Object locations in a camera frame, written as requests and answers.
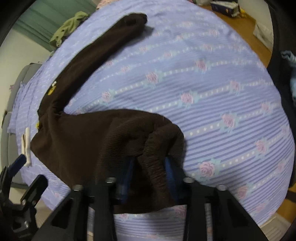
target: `wall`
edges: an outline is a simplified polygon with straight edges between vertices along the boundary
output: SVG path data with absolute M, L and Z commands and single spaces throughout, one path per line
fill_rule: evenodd
M 238 3 L 247 14 L 272 31 L 272 21 L 268 4 L 264 0 L 239 0 Z
M 43 62 L 48 56 L 49 51 L 26 36 L 15 30 L 8 33 L 0 46 L 0 121 L 10 95 L 9 86 L 14 84 L 22 68 L 32 62 Z

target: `blue cloth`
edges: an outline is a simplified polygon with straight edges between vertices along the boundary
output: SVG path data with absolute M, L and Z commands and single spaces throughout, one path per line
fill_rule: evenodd
M 288 60 L 289 65 L 293 68 L 290 79 L 290 89 L 294 106 L 296 107 L 296 56 L 291 51 L 282 51 L 281 56 L 283 59 Z
M 13 110 L 19 148 L 26 127 L 31 138 L 37 132 L 37 109 L 58 74 L 131 12 L 147 14 L 146 30 L 90 76 L 65 112 L 129 108 L 164 115 L 185 135 L 186 175 L 209 186 L 227 185 L 263 224 L 284 200 L 294 163 L 295 144 L 280 94 L 238 33 L 185 0 L 120 0 L 91 15 L 22 90 Z M 52 209 L 69 191 L 33 154 L 32 166 L 21 173 L 28 184 L 38 174 L 48 178 L 42 198 Z M 182 240 L 185 214 L 185 206 L 175 206 L 116 215 L 118 240 Z

